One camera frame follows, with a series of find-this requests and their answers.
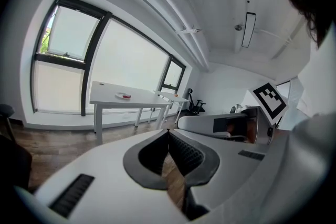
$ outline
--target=window frame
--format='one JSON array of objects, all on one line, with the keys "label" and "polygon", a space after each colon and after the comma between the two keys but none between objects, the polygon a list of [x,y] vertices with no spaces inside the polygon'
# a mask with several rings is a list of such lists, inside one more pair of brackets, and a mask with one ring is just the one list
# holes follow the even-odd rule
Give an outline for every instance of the window frame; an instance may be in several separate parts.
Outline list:
[{"label": "window frame", "polygon": [[[89,46],[87,48],[84,61],[78,61],[74,58],[62,58],[62,57],[57,57],[53,55],[39,53],[38,50],[40,48],[40,44],[43,39],[43,34],[45,32],[45,29],[48,25],[48,22],[56,6],[70,8],[70,9],[76,10],[78,12],[81,12],[86,15],[99,19],[99,22],[95,30],[93,31],[93,35],[89,42]],[[168,62],[161,76],[158,89],[161,90],[162,88],[169,88],[169,89],[175,90],[175,92],[178,91],[178,88],[180,87],[180,84],[183,78],[185,66],[180,61],[178,61],[172,54],[170,54],[167,50],[161,47],[157,42],[151,39],[149,36],[141,32],[140,30],[136,29],[134,26],[130,25],[129,23],[125,22],[124,20],[118,18],[117,16],[114,16],[111,12],[106,12],[105,10],[95,7],[91,4],[85,3],[80,0],[55,0],[53,4],[51,5],[50,9],[48,10],[41,24],[38,37],[36,39],[35,48],[33,50],[32,59],[31,59],[32,63],[30,67],[30,98],[31,98],[31,105],[32,105],[34,113],[38,111],[38,109],[36,108],[36,102],[35,102],[35,96],[34,96],[35,95],[35,89],[34,89],[35,61],[42,61],[42,62],[53,63],[53,64],[60,65],[60,66],[66,66],[66,67],[84,70],[82,86],[81,86],[81,93],[80,93],[81,94],[80,114],[81,116],[86,115],[86,95],[87,95],[87,90],[88,90],[90,69],[91,69],[91,65],[92,65],[96,50],[97,50],[99,40],[102,34],[104,33],[104,30],[110,19],[114,19],[118,21],[119,23],[121,23],[122,25],[126,26],[127,28],[130,28],[131,30],[133,30],[134,32],[136,32],[137,34],[139,34],[140,36],[148,40],[150,43],[152,43],[154,46],[156,46],[157,48],[159,48],[160,50],[162,50],[164,53],[166,53],[169,56]],[[174,62],[176,65],[182,68],[182,72],[181,72],[181,75],[180,75],[180,78],[179,78],[179,81],[176,87],[172,87],[172,86],[164,84],[164,80],[168,73],[168,69],[169,69],[171,62]]]}]

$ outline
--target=white table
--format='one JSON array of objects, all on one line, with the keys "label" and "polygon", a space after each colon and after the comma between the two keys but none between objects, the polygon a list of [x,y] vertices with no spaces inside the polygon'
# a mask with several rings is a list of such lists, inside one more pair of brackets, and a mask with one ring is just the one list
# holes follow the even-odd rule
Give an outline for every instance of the white table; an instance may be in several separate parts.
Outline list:
[{"label": "white table", "polygon": [[[116,97],[116,93],[123,92],[132,95],[130,99]],[[102,140],[102,113],[103,109],[139,109],[135,126],[139,124],[142,109],[144,108],[161,108],[156,120],[156,129],[161,126],[161,119],[165,109],[171,103],[158,97],[157,94],[137,88],[130,88],[120,85],[114,85],[104,82],[92,82],[90,104],[94,104],[94,131],[97,135],[97,144],[101,145]]]},{"label": "white table", "polygon": [[[176,97],[173,93],[169,93],[169,92],[159,92],[159,91],[155,91],[155,94],[159,94],[159,95],[161,95],[162,98],[164,98],[164,97],[168,98],[168,102],[169,102],[170,104],[177,104],[177,106],[180,108],[179,114],[178,114],[178,116],[177,116],[177,118],[176,118],[176,121],[175,121],[175,124],[176,124],[177,121],[179,120],[179,117],[180,117],[180,114],[181,114],[181,110],[182,110],[182,107],[183,107],[183,103],[185,103],[185,102],[189,102],[189,100],[184,99],[184,98],[182,98],[182,97]],[[165,115],[164,115],[164,118],[163,118],[161,124],[160,124],[160,128],[161,128],[163,122],[165,121],[165,119],[166,119],[166,117],[167,117],[167,115],[168,115],[169,109],[170,109],[170,106],[167,107],[167,111],[166,111],[166,113],[165,113]],[[148,123],[149,123],[150,120],[151,120],[152,114],[153,114],[153,110],[152,110],[151,115],[150,115],[150,117],[149,117],[149,119],[148,119]]]}]

